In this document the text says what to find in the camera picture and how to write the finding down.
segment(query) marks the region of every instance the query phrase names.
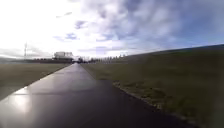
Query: white cloud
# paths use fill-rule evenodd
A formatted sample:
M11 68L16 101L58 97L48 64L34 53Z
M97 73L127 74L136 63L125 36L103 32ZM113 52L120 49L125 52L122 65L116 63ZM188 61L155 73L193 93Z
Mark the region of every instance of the white cloud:
M128 36L153 40L173 36L178 21L173 10L158 6L154 0L131 5L136 6L135 10L126 4L127 0L1 0L1 48L23 50L28 42L46 53L65 50L83 54L78 49L99 46L128 49L129 42L122 39ZM75 28L75 23L80 21L82 27ZM77 40L65 39L68 33L74 33Z

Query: white building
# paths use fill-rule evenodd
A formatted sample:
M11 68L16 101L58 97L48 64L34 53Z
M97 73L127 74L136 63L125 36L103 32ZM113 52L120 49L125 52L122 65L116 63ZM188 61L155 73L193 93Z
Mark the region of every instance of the white building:
M73 54L72 54L72 52L56 52L56 53L54 53L54 58L57 58L57 59L72 59Z

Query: wet road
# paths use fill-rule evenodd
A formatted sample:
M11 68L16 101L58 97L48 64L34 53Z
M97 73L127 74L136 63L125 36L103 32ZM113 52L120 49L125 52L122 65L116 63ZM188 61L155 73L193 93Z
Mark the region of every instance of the wet road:
M80 65L59 70L0 102L1 128L185 128Z

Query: road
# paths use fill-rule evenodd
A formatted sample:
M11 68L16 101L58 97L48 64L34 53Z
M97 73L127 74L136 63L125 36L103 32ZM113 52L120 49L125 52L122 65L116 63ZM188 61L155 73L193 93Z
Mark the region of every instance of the road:
M73 64L0 102L0 128L191 128Z

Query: grass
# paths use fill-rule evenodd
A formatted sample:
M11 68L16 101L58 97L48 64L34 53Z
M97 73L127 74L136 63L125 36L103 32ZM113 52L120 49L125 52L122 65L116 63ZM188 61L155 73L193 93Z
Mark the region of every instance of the grass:
M34 63L0 64L0 99L65 66L67 65Z
M95 78L111 80L149 104L201 127L211 127L214 118L223 117L217 113L224 111L224 45L127 56L82 66Z

